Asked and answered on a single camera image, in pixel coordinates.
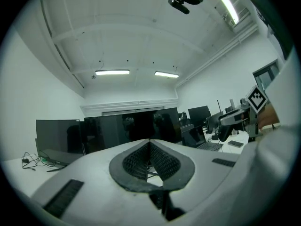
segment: monitor screen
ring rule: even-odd
[[[87,153],[140,139],[182,140],[176,108],[85,118],[85,129]]]
[[[188,109],[191,123],[195,126],[205,126],[206,118],[211,116],[208,106]]]
[[[214,128],[218,128],[218,118],[223,115],[223,112],[218,112],[207,118],[207,129],[212,131]]]
[[[182,143],[185,146],[197,148],[206,142],[201,126],[182,133]]]
[[[68,165],[83,156],[79,121],[36,120],[38,155]]]
[[[232,106],[229,106],[228,108],[226,108],[226,113],[233,111]]]

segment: hand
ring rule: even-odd
[[[279,123],[279,119],[272,104],[268,104],[264,108],[264,111],[259,112],[257,121],[259,129],[263,128],[264,126]]]

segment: ceiling light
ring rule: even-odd
[[[129,70],[99,70],[95,71],[96,75],[108,75],[108,74],[130,74]]]
[[[156,71],[155,72],[155,75],[158,75],[158,76],[165,76],[165,77],[171,77],[171,78],[178,78],[179,75],[177,74],[173,74],[173,73],[164,73],[164,72],[159,72],[159,71]]]
[[[235,24],[237,24],[239,22],[239,19],[238,19],[238,16],[237,16],[237,13],[231,3],[230,0],[222,0],[223,4],[225,4],[227,10],[229,11],[231,17],[233,18],[233,21]]]

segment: white wall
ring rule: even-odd
[[[85,87],[85,104],[97,105],[131,101],[150,101],[175,99],[176,93],[172,86],[133,84],[97,85]]]
[[[34,56],[63,84],[83,96],[84,88],[68,70],[52,42],[40,0],[30,0],[14,23],[18,34]]]
[[[251,35],[225,56],[214,62],[187,83],[177,88],[178,111],[189,108],[209,107],[211,114],[235,105],[256,85],[253,72],[277,59],[271,43],[259,33]]]
[[[41,64],[12,28],[0,51],[1,159],[36,153],[35,120],[82,120],[83,101]]]
[[[178,96],[171,85],[137,85],[133,83],[102,84],[85,88],[85,104],[82,110],[86,117],[102,116],[103,112],[178,105]]]
[[[268,37],[268,27],[259,18],[254,4],[250,0],[243,0],[243,3],[249,9],[253,20],[257,23],[259,33],[262,35],[262,37],[268,38],[268,41],[273,46],[273,49],[277,55],[277,64],[278,64],[279,70],[281,70],[284,66],[285,59],[284,59],[283,52],[282,52],[282,49],[280,47],[278,40],[276,39],[276,37],[273,34],[270,34]]]

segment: laptop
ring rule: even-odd
[[[183,132],[182,144],[209,151],[218,151],[222,147],[221,143],[207,142],[201,126]]]

